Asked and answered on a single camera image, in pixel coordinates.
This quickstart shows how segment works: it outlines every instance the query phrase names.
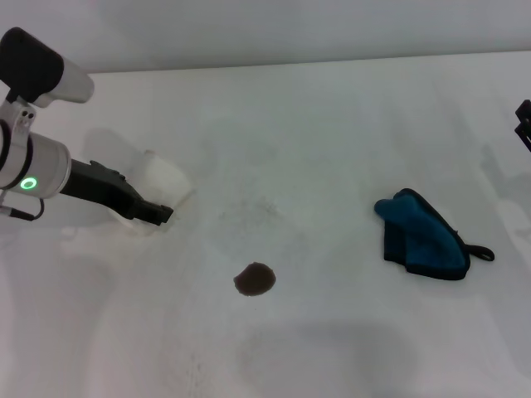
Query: coffee spill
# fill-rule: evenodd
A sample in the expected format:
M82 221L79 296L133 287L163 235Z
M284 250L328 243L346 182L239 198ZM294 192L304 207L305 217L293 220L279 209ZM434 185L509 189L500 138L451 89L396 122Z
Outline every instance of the coffee spill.
M234 278L234 285L244 296L259 296L273 287L276 276L273 269L262 263L252 263Z

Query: blue cloth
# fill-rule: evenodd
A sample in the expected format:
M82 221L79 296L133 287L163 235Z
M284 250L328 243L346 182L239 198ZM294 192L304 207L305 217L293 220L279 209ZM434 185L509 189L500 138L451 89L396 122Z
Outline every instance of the blue cloth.
M492 250L465 245L439 213L411 189L378 201L374 210L385 221L384 259L404 265L408 272L457 280L466 276L470 254L494 260Z

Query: white tabletop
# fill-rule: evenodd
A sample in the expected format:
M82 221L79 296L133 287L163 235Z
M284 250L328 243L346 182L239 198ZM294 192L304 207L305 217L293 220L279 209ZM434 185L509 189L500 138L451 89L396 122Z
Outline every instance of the white tabletop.
M531 153L513 129L530 68L524 52L95 75L89 104L34 131L121 172L152 149L196 191L148 238L62 196L1 220L2 396L529 398ZM373 204L404 187L496 261L459 282L383 261ZM232 279L253 261L277 282L247 298Z

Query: black strap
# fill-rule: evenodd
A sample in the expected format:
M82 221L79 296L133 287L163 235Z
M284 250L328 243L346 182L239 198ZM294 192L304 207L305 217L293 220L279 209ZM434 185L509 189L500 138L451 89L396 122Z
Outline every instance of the black strap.
M465 245L469 255L485 261L494 261L494 251L484 246Z

